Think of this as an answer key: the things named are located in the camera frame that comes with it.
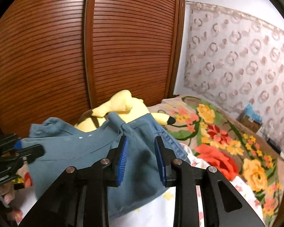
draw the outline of floral bedspread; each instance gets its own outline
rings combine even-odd
[[[149,111],[174,117],[176,123],[165,129],[228,180],[240,176],[261,205],[265,225],[272,226],[284,190],[284,161],[261,137],[193,96],[165,99]]]

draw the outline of human hand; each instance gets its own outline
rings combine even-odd
[[[0,186],[0,195],[4,195],[4,202],[9,204],[15,198],[14,184],[8,182]]]

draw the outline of denim fabric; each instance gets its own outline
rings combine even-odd
[[[34,125],[30,138],[21,140],[23,147],[39,143],[45,149],[45,155],[29,165],[37,199],[68,166],[81,169],[105,158],[111,148],[118,146],[122,135],[128,137],[129,152],[121,186],[108,188],[111,219],[147,204],[166,190],[160,181],[154,151],[157,135],[162,136],[166,148],[173,149],[178,158],[189,162],[181,145],[150,114],[126,124],[112,112],[101,127],[87,133],[73,130],[61,120],[51,119],[54,122],[50,124],[47,120],[44,130],[42,125]]]

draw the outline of wardrobe door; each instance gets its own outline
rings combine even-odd
[[[85,57],[92,106],[128,89],[155,105],[167,97],[179,0],[87,0]]]
[[[89,109],[83,63],[84,0],[15,0],[0,19],[0,127],[76,123]]]

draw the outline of black ear tip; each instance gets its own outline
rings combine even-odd
[[[172,125],[176,122],[176,120],[173,118],[173,117],[169,117],[168,120],[167,120],[167,124],[168,125]]]

